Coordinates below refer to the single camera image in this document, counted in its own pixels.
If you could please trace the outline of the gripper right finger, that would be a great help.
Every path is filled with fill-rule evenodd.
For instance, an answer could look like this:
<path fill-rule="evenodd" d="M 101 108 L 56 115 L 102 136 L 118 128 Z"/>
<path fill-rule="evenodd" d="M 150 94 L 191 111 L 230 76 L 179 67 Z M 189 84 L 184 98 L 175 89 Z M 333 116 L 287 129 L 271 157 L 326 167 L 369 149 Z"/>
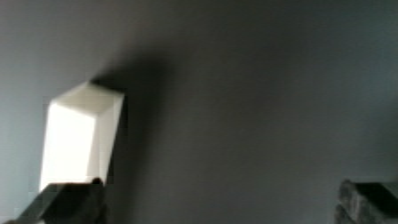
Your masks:
<path fill-rule="evenodd" d="M 398 182 L 344 180 L 337 200 L 333 224 L 398 224 Z"/>

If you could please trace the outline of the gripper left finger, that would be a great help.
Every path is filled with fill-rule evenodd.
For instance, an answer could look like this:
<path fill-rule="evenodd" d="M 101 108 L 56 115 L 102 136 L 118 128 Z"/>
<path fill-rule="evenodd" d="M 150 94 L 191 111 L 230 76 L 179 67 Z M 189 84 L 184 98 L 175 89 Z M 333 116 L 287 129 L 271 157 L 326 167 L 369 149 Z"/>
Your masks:
<path fill-rule="evenodd" d="M 104 184 L 51 183 L 10 224 L 108 224 Z"/>

